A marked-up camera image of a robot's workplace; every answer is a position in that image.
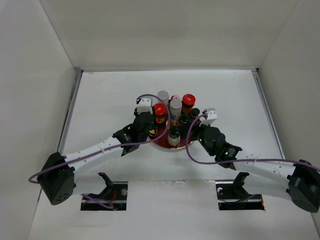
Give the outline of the black cap grinder bottle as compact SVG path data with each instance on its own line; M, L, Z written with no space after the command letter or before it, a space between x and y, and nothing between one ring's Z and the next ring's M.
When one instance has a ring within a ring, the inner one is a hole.
M169 145L175 147L178 146L181 140L181 135L179 128L176 125L173 125L168 130L167 142Z
M190 122L191 117L188 113L182 113L178 119L180 125L186 125Z

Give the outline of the black cap brown spice bottle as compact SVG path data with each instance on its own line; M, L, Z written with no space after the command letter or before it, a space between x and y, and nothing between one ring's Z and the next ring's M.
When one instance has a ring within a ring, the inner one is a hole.
M193 108L191 111L192 119L196 119L200 115L200 110L198 108Z

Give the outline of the red lid sauce jar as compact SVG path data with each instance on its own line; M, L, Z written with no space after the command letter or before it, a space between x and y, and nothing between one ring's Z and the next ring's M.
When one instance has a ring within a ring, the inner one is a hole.
M167 121L167 108L163 103L156 103L152 106L156 124L162 125Z
M182 97L182 108L181 112L183 114L190 114L196 103L196 97L193 94L187 93Z

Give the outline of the white lid spice jar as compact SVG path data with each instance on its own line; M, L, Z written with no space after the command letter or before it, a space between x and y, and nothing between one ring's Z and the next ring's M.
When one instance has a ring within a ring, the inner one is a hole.
M176 124L182 112L182 102L179 99L173 99L169 105L170 122Z

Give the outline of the silver lid blue label jar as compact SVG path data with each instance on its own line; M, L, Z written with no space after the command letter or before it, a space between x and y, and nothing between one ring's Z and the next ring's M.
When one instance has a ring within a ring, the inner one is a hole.
M164 102L167 106L169 104L169 93L165 90L161 90L157 93L157 96Z

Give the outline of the small yellow liquid bottle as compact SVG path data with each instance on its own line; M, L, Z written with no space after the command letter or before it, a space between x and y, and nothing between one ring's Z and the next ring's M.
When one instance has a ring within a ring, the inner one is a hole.
M152 128L151 130L149 130L148 135L150 137L155 137L157 135L157 129L156 128Z

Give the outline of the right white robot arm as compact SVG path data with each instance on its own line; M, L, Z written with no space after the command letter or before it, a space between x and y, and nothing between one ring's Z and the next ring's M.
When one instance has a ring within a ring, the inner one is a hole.
M320 169L310 162L253 156L238 159L242 149L228 143L217 127L203 124L198 118L182 120L178 129L186 141L197 140L207 154L214 157L212 165L238 172L231 189L236 197L269 195L292 201L310 213L319 211Z

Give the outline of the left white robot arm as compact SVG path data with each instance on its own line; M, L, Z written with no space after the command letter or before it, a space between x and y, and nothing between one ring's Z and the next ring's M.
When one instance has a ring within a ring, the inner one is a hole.
M147 142L149 131L155 126L155 116L142 112L133 123L96 145L67 155L57 151L46 160L37 182L49 202L53 206L59 205L74 193L79 176L106 160L118 159L137 150Z

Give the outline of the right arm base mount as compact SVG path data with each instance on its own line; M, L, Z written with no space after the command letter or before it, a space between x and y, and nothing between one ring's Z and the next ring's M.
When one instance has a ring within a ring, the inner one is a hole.
M215 182L218 208L220 211L264 211L261 194L249 194L244 189L244 181L249 176L240 172L234 180L218 180Z

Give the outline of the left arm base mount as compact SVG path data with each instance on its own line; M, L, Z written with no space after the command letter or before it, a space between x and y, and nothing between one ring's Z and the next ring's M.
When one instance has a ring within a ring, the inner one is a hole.
M104 189L99 193L82 195L81 211L126 211L129 183L112 181L104 172L98 175L104 181Z

